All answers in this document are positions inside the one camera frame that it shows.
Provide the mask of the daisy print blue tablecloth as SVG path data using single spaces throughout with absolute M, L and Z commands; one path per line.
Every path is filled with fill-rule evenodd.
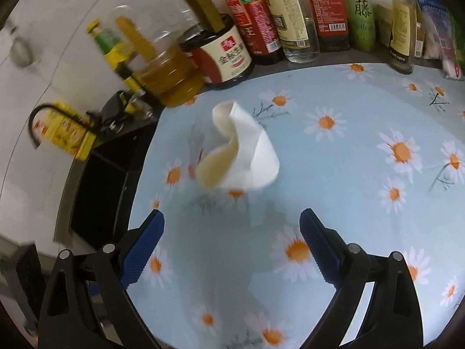
M 194 168 L 223 140 L 213 108 L 234 100 L 266 129 L 280 172 L 257 191 L 202 189 Z M 128 293 L 175 348 L 295 348 L 332 298 L 299 229 L 313 210 L 366 252 L 398 250 L 425 342 L 464 297 L 464 83 L 383 64 L 276 73 L 162 113 L 130 226 L 165 229 Z

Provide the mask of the white paper cup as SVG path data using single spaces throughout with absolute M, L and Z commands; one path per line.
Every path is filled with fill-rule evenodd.
M 226 142 L 202 156 L 196 166 L 201 187 L 253 191 L 277 179 L 280 161 L 266 130 L 238 102 L 217 104 L 212 122 Z

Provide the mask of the green cap oil bottle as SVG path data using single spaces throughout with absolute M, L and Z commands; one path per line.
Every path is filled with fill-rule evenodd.
M 123 80 L 132 92 L 143 94 L 141 84 L 128 67 L 128 62 L 135 56 L 133 48 L 121 40 L 110 28 L 102 26 L 99 20 L 92 21 L 86 27 L 86 33 L 93 38 L 111 70 Z

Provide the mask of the green label pepper oil bottle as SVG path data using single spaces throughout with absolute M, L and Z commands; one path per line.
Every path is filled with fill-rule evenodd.
M 376 29 L 371 0 L 346 0 L 349 37 L 359 51 L 371 52 L 376 43 Z

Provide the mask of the clear vinegar bottle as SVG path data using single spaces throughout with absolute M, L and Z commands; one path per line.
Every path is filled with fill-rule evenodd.
M 319 41 L 310 7 L 304 0 L 267 0 L 286 58 L 307 64 L 319 54 Z

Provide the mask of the built-in soap dispenser pump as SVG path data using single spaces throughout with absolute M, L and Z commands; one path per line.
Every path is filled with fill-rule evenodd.
M 128 104 L 135 109 L 136 115 L 140 119 L 145 121 L 158 121 L 159 114 L 144 100 L 145 97 L 147 97 L 146 91 L 144 91 L 144 89 L 139 89 L 133 93 Z

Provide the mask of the black kitchen sink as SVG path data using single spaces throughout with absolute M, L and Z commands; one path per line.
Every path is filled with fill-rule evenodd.
M 73 161 L 58 208 L 53 240 L 74 237 L 94 250 L 117 242 L 128 230 L 135 192 L 156 123 L 133 124 L 100 141 L 85 161 Z

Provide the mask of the large cooking oil jug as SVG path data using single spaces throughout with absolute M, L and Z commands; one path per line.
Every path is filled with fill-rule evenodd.
M 135 50 L 128 67 L 165 107 L 184 105 L 196 97 L 204 78 L 177 40 L 181 12 L 174 0 L 131 0 L 111 13 L 111 23 Z

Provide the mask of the red label vinegar bottle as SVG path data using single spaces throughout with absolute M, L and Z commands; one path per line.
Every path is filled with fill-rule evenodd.
M 344 0 L 309 0 L 321 52 L 347 51 L 348 16 Z

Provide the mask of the red label soy bottle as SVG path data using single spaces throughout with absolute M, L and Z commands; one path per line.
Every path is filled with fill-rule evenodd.
M 266 0 L 225 0 L 254 62 L 274 65 L 284 57 Z

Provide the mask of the dark soy sauce jug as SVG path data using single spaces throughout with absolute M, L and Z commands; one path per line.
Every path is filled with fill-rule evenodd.
M 182 51 L 216 89 L 231 88 L 246 80 L 255 64 L 239 30 L 228 13 L 212 0 L 185 0 L 197 22 L 178 38 Z

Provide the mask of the small sesame oil bottle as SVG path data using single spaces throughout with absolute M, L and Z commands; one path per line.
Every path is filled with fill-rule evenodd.
M 417 34 L 417 0 L 393 0 L 393 22 L 389 41 L 390 65 L 397 72 L 411 74 Z

